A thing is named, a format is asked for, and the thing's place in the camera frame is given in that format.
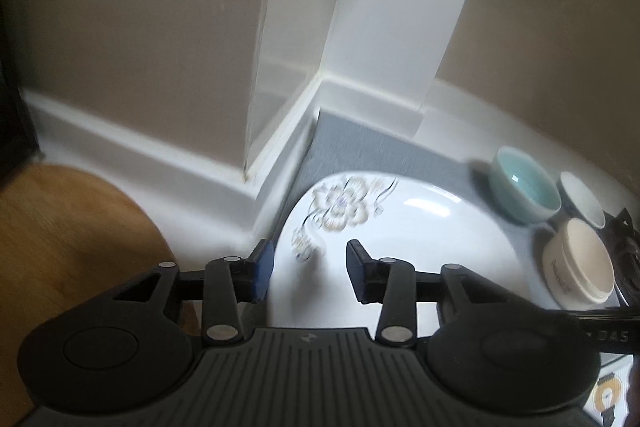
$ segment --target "bowl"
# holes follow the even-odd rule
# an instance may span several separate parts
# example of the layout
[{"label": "bowl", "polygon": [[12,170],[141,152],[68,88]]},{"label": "bowl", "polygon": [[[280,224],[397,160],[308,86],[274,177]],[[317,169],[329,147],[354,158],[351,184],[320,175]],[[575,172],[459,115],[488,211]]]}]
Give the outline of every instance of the bowl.
[{"label": "bowl", "polygon": [[557,186],[562,206],[569,216],[580,217],[594,229],[604,228],[606,220],[602,206],[580,178],[571,172],[561,172]]},{"label": "bowl", "polygon": [[562,204],[548,172],[526,152],[513,147],[500,147],[495,153],[489,184],[498,204],[521,223],[547,221]]},{"label": "bowl", "polygon": [[564,309],[588,310],[603,304],[614,288],[609,253],[587,223],[572,217],[542,253],[546,285]]}]

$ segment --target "flower design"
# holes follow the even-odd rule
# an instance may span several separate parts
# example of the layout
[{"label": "flower design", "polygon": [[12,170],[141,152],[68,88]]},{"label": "flower design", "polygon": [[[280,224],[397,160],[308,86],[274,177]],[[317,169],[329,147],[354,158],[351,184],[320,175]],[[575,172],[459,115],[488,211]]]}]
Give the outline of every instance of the flower design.
[{"label": "flower design", "polygon": [[302,225],[295,229],[292,245],[299,261],[306,261],[315,253],[324,253],[324,240],[318,232],[341,232],[357,227],[370,216],[379,216],[381,203],[398,185],[396,178],[376,177],[367,180],[352,176],[332,180],[313,189],[313,200]]},{"label": "flower design", "polygon": [[313,191],[312,207],[322,212],[322,227],[329,232],[340,232],[347,225],[355,227],[369,219],[364,201],[369,187],[363,178],[349,178],[344,184],[331,188],[321,185]]}]

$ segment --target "baseboard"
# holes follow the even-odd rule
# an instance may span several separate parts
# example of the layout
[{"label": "baseboard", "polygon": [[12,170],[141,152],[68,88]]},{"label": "baseboard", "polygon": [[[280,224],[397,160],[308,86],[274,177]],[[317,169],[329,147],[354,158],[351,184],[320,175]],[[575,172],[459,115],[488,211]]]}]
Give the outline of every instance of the baseboard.
[{"label": "baseboard", "polygon": [[418,105],[337,76],[322,77],[316,103],[322,110],[402,139],[412,139],[424,118]]},{"label": "baseboard", "polygon": [[214,250],[224,250],[225,245],[232,250],[250,249],[255,237],[268,233],[277,217],[270,219],[269,214],[288,192],[314,124],[310,110],[299,111],[297,120],[287,121],[278,140],[271,144],[274,150],[249,177],[241,169],[194,155],[31,90],[24,91],[24,99],[46,161],[92,172],[116,185],[152,219],[164,221],[164,226],[157,224],[170,246],[181,245],[179,250],[190,252],[189,257],[195,247],[174,237],[180,234],[174,230],[179,227],[171,223],[174,217],[176,223],[184,223],[183,217],[191,216],[203,229],[224,235],[214,242]]},{"label": "baseboard", "polygon": [[188,266],[247,252],[267,237],[312,139],[318,112],[410,139],[419,108],[340,78],[314,78],[246,171],[25,90],[47,161],[96,174],[127,193],[156,222]]}]

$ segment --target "wooden surface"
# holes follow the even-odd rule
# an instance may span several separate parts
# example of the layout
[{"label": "wooden surface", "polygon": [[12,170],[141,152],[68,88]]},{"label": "wooden surface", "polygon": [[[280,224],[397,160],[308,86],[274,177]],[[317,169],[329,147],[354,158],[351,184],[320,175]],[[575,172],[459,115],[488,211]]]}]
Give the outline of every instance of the wooden surface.
[{"label": "wooden surface", "polygon": [[0,188],[0,256],[0,427],[32,407],[16,367],[27,333],[173,258],[153,222],[113,185],[42,164]]}]

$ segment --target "plate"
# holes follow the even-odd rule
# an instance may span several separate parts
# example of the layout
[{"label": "plate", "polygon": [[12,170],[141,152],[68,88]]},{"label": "plate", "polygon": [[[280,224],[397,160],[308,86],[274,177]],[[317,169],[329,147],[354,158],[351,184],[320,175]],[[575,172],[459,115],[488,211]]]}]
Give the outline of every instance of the plate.
[{"label": "plate", "polygon": [[[518,295],[529,287],[509,239],[478,207],[435,185],[382,172],[342,172],[314,185],[282,229],[268,297],[269,324],[284,328],[367,327],[380,304],[360,304],[345,250],[359,240],[374,259],[417,271],[458,263]],[[434,303],[418,303],[418,334],[438,329]]]}]

